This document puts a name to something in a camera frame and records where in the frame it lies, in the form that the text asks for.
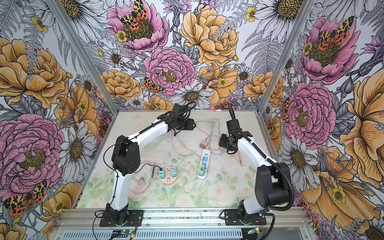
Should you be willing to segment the white blue power strip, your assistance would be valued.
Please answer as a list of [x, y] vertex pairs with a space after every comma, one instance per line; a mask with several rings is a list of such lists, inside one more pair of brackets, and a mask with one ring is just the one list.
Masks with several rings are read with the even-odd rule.
[[203, 150], [202, 155], [201, 155], [201, 160], [200, 160], [199, 168], [200, 168], [200, 166], [204, 166], [206, 168], [206, 177], [207, 177], [207, 174], [208, 174], [208, 168], [209, 168], [210, 159], [211, 159], [211, 151], [210, 150]]

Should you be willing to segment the green charger adapter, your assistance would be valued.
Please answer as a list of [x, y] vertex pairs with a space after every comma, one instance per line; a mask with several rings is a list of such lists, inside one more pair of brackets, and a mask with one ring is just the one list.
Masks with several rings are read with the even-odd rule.
[[206, 168], [204, 166], [200, 166], [198, 171], [198, 177], [202, 179], [206, 177]]

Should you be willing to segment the teal charger with white cable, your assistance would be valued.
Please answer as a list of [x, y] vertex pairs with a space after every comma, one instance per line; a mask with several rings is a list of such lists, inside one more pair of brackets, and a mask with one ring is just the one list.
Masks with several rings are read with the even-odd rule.
[[171, 168], [171, 175], [172, 175], [172, 177], [174, 177], [174, 178], [177, 176], [177, 170], [176, 170], [175, 167], [172, 167], [172, 168]]

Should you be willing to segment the teal charger with black cable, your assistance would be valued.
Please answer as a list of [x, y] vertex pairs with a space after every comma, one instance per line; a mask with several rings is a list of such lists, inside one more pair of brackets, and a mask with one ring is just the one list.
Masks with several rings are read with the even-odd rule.
[[166, 177], [164, 169], [159, 169], [159, 177], [160, 179], [164, 179]]

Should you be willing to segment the round pink power socket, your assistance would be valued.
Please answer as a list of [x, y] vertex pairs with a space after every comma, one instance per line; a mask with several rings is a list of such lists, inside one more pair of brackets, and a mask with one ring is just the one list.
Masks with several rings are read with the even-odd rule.
[[160, 179], [161, 182], [164, 185], [172, 185], [172, 184], [174, 184], [177, 181], [177, 179], [178, 179], [178, 175], [175, 178], [172, 177], [172, 175], [171, 175], [171, 168], [164, 168], [164, 170], [165, 170], [166, 177], [164, 179]]

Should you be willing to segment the pink charger adapter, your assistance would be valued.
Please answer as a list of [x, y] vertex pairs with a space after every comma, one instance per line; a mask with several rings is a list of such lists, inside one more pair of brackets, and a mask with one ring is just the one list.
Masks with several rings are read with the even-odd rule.
[[200, 148], [206, 149], [208, 147], [208, 145], [209, 145], [208, 141], [207, 140], [203, 140], [200, 143]]

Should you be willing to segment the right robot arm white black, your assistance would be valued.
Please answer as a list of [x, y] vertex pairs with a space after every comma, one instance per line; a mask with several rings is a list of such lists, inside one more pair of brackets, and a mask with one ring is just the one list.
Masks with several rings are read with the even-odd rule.
[[294, 186], [287, 164], [278, 163], [268, 156], [248, 131], [243, 131], [232, 106], [228, 106], [231, 120], [227, 121], [228, 134], [222, 134], [219, 146], [227, 154], [246, 155], [256, 169], [254, 195], [241, 200], [236, 214], [227, 216], [235, 223], [264, 224], [262, 218], [269, 211], [287, 211], [295, 201]]

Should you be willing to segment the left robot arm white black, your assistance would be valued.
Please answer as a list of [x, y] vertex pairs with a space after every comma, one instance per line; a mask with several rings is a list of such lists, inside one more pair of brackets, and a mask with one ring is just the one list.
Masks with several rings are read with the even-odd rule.
[[110, 146], [113, 149], [111, 161], [115, 179], [113, 183], [112, 198], [106, 204], [103, 212], [105, 221], [113, 225], [122, 226], [129, 219], [128, 194], [132, 175], [140, 171], [141, 154], [146, 145], [157, 137], [174, 131], [191, 131], [196, 127], [190, 118], [191, 111], [197, 106], [196, 102], [185, 105], [175, 104], [173, 109], [160, 115], [143, 130], [125, 137], [119, 136], [116, 143]]

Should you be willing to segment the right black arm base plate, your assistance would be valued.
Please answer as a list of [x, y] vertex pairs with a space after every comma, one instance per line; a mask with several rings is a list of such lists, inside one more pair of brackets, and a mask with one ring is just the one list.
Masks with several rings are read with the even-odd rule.
[[225, 221], [226, 226], [264, 226], [267, 220], [260, 214], [248, 214], [239, 209], [225, 209], [220, 214], [220, 219]]

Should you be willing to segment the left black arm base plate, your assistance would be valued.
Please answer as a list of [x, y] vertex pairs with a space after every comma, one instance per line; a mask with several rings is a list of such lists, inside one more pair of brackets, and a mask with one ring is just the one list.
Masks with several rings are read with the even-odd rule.
[[120, 213], [104, 211], [100, 227], [140, 227], [144, 219], [143, 210], [123, 210]]

